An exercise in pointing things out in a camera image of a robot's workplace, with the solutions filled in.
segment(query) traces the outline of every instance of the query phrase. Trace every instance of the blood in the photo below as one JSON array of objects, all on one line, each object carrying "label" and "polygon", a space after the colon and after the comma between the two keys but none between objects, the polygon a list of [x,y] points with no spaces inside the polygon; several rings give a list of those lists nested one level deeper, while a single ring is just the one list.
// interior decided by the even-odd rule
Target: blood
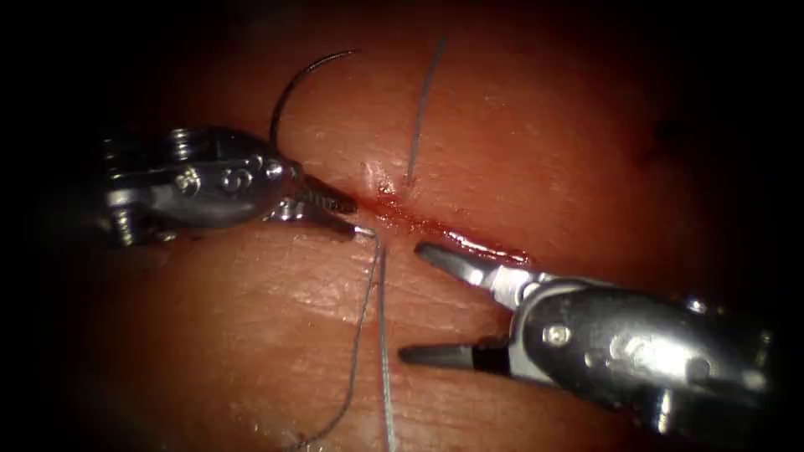
[{"label": "blood", "polygon": [[425,218],[413,212],[406,205],[406,197],[398,193],[390,193],[389,190],[380,188],[374,198],[353,196],[361,208],[373,213],[387,229],[407,234],[421,234],[435,242],[504,265],[529,267],[533,263],[531,256],[521,249],[508,247],[469,229]]}]

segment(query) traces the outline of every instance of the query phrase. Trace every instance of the wound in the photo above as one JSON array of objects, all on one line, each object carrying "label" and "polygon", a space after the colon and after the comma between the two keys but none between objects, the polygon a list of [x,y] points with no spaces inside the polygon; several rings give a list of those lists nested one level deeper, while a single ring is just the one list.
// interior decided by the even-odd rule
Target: wound
[{"label": "wound", "polygon": [[458,248],[501,265],[529,267],[533,259],[521,249],[500,244],[476,231],[444,223],[436,218],[424,217],[407,203],[408,197],[384,186],[378,187],[372,198],[353,195],[358,205],[375,215],[377,220],[397,234],[420,234],[448,247]]}]

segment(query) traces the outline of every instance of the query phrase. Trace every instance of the screw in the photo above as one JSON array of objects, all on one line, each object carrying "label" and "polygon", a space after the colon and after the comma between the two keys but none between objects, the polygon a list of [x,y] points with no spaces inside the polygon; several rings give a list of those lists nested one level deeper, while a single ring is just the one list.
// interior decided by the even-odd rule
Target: screw
[{"label": "screw", "polygon": [[564,325],[551,325],[542,331],[542,341],[552,347],[567,345],[571,336],[572,331]]},{"label": "screw", "polygon": [[269,179],[276,179],[281,176],[284,171],[285,168],[283,168],[279,162],[276,160],[271,160],[268,162],[268,166],[265,168],[265,177],[268,177]]},{"label": "screw", "polygon": [[177,175],[173,182],[176,183],[176,187],[178,187],[183,194],[193,196],[201,185],[201,178],[194,169],[187,168],[185,172]]}]

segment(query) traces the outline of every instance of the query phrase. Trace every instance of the skin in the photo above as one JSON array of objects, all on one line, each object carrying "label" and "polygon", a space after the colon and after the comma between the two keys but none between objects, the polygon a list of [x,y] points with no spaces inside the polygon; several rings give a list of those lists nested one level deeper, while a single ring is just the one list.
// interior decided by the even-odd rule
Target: skin
[{"label": "skin", "polygon": [[[320,55],[363,50],[304,80],[279,146],[364,201],[350,219],[388,247],[398,449],[672,449],[626,415],[567,393],[401,364],[394,351],[405,345],[504,335],[510,314],[420,262],[412,249],[421,231],[371,207],[390,193],[407,215],[521,249],[554,273],[722,295],[734,276],[712,214],[722,198],[702,196],[696,171],[708,163],[690,150],[729,143],[717,131],[680,144],[654,133],[688,93],[673,55],[612,33],[619,23],[546,10],[255,17],[203,55],[127,82],[114,101],[130,105],[139,126],[220,124],[265,136],[292,74]],[[408,186],[421,82],[442,36]],[[151,94],[130,95],[138,85]],[[104,256],[94,290],[109,302],[86,311],[71,355],[82,409],[107,420],[98,424],[109,434],[154,449],[272,450],[312,434],[343,401],[373,249],[258,222]],[[377,331],[373,300],[352,406],[314,450],[383,447]]]}]

